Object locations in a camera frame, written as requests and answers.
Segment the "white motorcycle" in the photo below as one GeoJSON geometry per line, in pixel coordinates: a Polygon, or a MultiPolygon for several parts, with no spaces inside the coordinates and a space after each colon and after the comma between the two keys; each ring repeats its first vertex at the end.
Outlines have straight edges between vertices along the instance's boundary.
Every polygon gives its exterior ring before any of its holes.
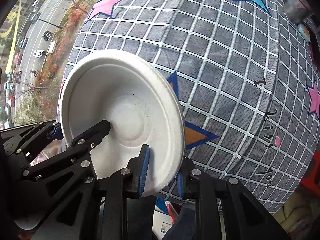
{"type": "Polygon", "coordinates": [[[34,52],[33,52],[33,56],[35,57],[42,57],[43,55],[45,55],[47,52],[44,51],[44,50],[41,50],[41,49],[36,49],[34,52]]]}

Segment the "white paper bowl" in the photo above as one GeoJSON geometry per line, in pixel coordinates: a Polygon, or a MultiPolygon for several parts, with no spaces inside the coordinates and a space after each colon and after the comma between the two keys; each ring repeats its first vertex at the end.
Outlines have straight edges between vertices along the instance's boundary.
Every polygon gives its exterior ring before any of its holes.
{"type": "Polygon", "coordinates": [[[60,121],[67,145],[105,119],[109,135],[91,151],[98,179],[109,177],[150,146],[144,196],[166,186],[178,172],[185,149],[179,102],[166,79],[129,52],[106,49],[75,65],[60,100],[60,121]]]}

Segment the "metal bolt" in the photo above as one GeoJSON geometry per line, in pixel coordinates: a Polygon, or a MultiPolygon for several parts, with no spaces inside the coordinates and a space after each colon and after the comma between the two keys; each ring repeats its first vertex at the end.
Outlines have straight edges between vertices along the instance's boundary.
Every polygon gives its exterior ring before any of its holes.
{"type": "Polygon", "coordinates": [[[85,142],[85,140],[80,139],[80,140],[78,141],[78,144],[84,144],[84,142],[85,142]]]}
{"type": "Polygon", "coordinates": [[[23,176],[28,176],[29,175],[29,171],[28,170],[25,170],[24,172],[23,172],[23,176]]]}
{"type": "Polygon", "coordinates": [[[193,175],[195,175],[195,176],[198,176],[198,175],[201,174],[201,170],[193,169],[193,170],[191,171],[191,173],[192,173],[193,175]]]}
{"type": "Polygon", "coordinates": [[[87,160],[81,162],[81,166],[84,168],[88,167],[89,165],[90,165],[90,162],[87,160]]]}
{"type": "Polygon", "coordinates": [[[232,185],[236,185],[236,184],[238,184],[238,179],[237,178],[230,178],[229,179],[229,182],[230,182],[230,184],[232,184],[232,185]]]}
{"type": "Polygon", "coordinates": [[[122,175],[126,175],[126,174],[129,174],[129,173],[130,173],[130,169],[128,169],[128,168],[123,168],[120,172],[121,172],[122,175]]]}
{"type": "Polygon", "coordinates": [[[87,177],[84,183],[88,184],[88,183],[91,183],[92,181],[93,181],[92,177],[87,177]]]}

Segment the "gray checkered fabric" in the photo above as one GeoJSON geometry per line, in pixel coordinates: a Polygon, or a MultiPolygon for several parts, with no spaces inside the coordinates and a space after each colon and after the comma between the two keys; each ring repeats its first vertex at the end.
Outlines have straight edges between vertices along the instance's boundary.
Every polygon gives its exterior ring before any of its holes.
{"type": "MultiPolygon", "coordinates": [[[[219,136],[185,156],[212,177],[238,178],[276,212],[318,142],[306,85],[319,77],[308,45],[282,11],[284,1],[264,2],[271,15],[247,1],[122,0],[111,18],[100,14],[85,22],[64,80],[79,60],[101,49],[134,53],[166,78],[177,71],[185,120],[219,136]],[[265,85],[255,85],[262,80],[265,85]]],[[[175,181],[159,196],[182,202],[175,181]]]]}

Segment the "pink star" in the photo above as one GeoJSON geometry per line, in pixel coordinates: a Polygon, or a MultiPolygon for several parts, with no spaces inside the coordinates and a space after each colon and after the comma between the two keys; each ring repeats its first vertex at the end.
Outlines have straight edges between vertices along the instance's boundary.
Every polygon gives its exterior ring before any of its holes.
{"type": "Polygon", "coordinates": [[[316,80],[313,81],[313,87],[307,85],[308,92],[310,95],[310,107],[309,107],[309,114],[316,113],[316,116],[319,119],[320,116],[320,95],[318,92],[318,85],[316,80]]]}
{"type": "Polygon", "coordinates": [[[89,14],[88,21],[95,17],[97,14],[102,13],[111,17],[113,7],[121,0],[100,0],[92,6],[92,11],[89,14]]]}

